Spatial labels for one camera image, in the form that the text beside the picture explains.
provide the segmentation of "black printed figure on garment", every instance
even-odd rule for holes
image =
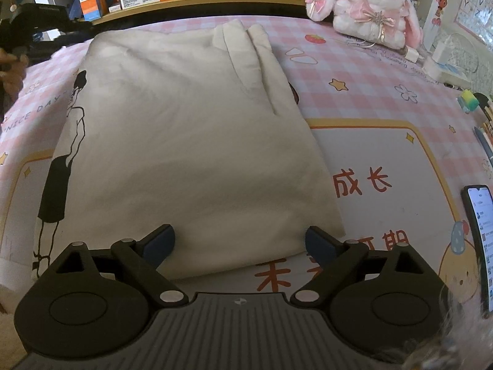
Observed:
[[[65,205],[67,202],[68,180],[70,178],[72,163],[77,156],[80,144],[85,135],[84,108],[77,106],[77,96],[86,85],[86,71],[77,74],[73,83],[73,92],[70,104],[67,108],[67,121],[65,127],[75,127],[76,132],[70,144],[67,144],[66,154],[55,157],[50,164],[48,177],[44,184],[41,204],[39,205],[38,219],[41,221],[39,231],[38,252],[34,253],[33,271],[39,277],[40,271],[44,271],[51,262],[51,252],[55,242],[55,234],[58,224],[65,218]]]

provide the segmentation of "pink bow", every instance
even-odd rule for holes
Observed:
[[[316,13],[319,14],[322,11],[322,8],[325,5],[325,0],[305,0],[306,4],[310,4],[310,13],[309,17],[311,18],[313,15],[313,11],[316,10]]]
[[[368,0],[353,4],[349,12],[356,23],[372,22],[379,26],[378,40],[383,41],[386,33],[394,34],[401,18],[399,10],[375,11]]]

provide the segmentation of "folded beige garment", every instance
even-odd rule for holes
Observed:
[[[170,279],[304,251],[344,234],[332,177],[261,26],[239,21],[91,43],[35,232],[35,275],[72,241],[176,231]]]

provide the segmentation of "blue pen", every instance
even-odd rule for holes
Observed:
[[[491,165],[493,166],[493,151],[491,151],[491,148],[488,142],[486,141],[485,136],[483,135],[481,130],[477,129],[476,127],[474,127],[474,133],[476,134],[476,137],[478,138],[481,146],[483,146],[483,149],[485,149],[486,155],[488,156],[488,159]]]

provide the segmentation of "yellow star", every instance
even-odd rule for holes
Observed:
[[[338,81],[337,79],[334,79],[334,78],[332,78],[332,82],[329,83],[329,85],[335,87],[338,92],[340,92],[342,90],[349,90],[346,87],[346,82],[341,82],[341,81]]]

